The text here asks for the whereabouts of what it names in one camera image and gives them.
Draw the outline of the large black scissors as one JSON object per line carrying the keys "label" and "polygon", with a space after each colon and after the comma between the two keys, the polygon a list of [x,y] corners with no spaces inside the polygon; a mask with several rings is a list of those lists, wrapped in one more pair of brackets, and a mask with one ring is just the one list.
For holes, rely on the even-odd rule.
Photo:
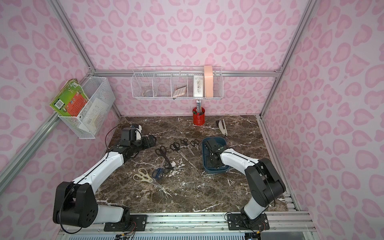
{"label": "large black scissors", "polygon": [[165,169],[173,169],[173,166],[169,160],[169,158],[167,157],[167,149],[166,147],[164,146],[159,146],[156,150],[155,150],[155,153],[160,156],[160,157],[163,157],[165,162],[164,162],[164,168]]}

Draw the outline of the small black scissors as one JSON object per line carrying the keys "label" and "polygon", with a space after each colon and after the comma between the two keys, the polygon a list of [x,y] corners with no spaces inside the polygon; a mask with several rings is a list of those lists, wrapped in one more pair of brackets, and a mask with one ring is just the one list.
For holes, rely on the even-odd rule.
{"label": "small black scissors", "polygon": [[198,153],[201,152],[200,151],[200,142],[199,142],[199,140],[197,140],[197,139],[192,140],[191,141],[191,145],[197,149]]}
{"label": "small black scissors", "polygon": [[192,148],[191,148],[191,146],[190,146],[190,144],[189,144],[188,139],[182,139],[182,140],[180,140],[180,142],[181,142],[184,146],[187,147],[187,149],[189,150],[189,152],[190,152],[193,156],[195,155],[194,152],[193,152],[193,150],[192,150]]}

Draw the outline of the medium black scissors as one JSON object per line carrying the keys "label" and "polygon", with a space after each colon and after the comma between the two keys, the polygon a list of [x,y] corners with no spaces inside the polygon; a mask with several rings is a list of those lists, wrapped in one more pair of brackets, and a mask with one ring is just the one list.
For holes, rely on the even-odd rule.
{"label": "medium black scissors", "polygon": [[186,161],[188,160],[187,157],[182,153],[180,144],[177,142],[173,142],[170,144],[170,149],[177,152],[181,157],[183,157]]}

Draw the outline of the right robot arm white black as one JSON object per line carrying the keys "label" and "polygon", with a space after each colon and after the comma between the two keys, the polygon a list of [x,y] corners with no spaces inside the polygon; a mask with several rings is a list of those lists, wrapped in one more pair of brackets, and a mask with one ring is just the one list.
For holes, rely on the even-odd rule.
{"label": "right robot arm white black", "polygon": [[202,152],[214,168],[229,166],[246,176],[251,199],[241,212],[249,220],[257,219],[286,191],[282,178],[272,161],[267,158],[258,160],[247,157],[219,143],[215,138],[203,140]]}

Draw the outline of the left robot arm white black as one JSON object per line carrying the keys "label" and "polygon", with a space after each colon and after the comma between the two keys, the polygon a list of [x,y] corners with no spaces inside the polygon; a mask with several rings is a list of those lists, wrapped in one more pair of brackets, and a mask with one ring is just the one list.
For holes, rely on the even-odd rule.
{"label": "left robot arm white black", "polygon": [[56,188],[53,222],[79,228],[104,224],[105,231],[134,227],[129,209],[99,205],[95,193],[115,170],[140,151],[154,147],[156,141],[155,136],[149,135],[125,145],[115,145],[84,174],[71,182],[60,183]]}

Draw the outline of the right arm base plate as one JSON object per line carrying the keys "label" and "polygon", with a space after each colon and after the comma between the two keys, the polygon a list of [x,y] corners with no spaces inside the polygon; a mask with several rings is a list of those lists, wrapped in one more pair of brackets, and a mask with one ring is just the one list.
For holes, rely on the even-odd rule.
{"label": "right arm base plate", "polygon": [[228,228],[231,231],[236,230],[251,230],[255,232],[262,232],[270,229],[269,220],[265,213],[262,213],[254,220],[248,219],[245,214],[234,214],[228,212],[224,216],[228,223]]}

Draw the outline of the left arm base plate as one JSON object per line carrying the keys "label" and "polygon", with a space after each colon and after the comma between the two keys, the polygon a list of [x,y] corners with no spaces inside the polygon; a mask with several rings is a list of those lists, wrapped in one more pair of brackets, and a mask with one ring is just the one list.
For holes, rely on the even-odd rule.
{"label": "left arm base plate", "polygon": [[143,232],[147,225],[147,215],[124,216],[118,223],[105,223],[104,232]]}

